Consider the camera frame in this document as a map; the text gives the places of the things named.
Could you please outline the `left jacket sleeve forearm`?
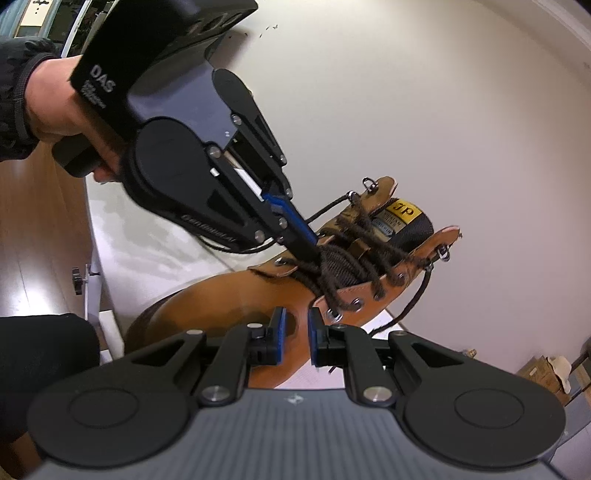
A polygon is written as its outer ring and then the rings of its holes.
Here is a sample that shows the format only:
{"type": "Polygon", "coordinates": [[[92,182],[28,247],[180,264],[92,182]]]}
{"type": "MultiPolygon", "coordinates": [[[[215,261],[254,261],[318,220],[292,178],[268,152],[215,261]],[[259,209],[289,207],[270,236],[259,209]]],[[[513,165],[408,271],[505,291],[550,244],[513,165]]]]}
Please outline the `left jacket sleeve forearm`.
{"type": "Polygon", "coordinates": [[[57,59],[55,45],[41,37],[1,39],[1,161],[28,157],[39,143],[26,114],[25,92],[34,70],[57,59]]]}

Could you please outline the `black jacket sleeve forearm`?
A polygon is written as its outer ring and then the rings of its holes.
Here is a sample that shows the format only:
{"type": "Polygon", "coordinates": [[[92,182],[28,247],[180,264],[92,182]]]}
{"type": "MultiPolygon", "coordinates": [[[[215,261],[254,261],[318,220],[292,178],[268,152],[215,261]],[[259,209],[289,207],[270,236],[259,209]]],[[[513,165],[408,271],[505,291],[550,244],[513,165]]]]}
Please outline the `black jacket sleeve forearm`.
{"type": "Polygon", "coordinates": [[[3,317],[1,442],[10,444],[27,431],[27,411],[38,392],[99,361],[93,326],[74,314],[3,317]]]}

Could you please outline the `person's left hand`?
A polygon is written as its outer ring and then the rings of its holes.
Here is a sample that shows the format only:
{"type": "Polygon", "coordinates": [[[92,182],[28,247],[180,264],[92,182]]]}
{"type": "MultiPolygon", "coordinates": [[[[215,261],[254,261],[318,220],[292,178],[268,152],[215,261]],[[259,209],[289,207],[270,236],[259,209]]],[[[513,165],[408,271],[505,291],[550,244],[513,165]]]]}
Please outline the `person's left hand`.
{"type": "Polygon", "coordinates": [[[94,180],[117,182],[125,144],[72,88],[69,79],[79,60],[78,56],[50,59],[34,69],[25,89],[27,120],[42,142],[83,135],[101,157],[93,170],[94,180]]]}

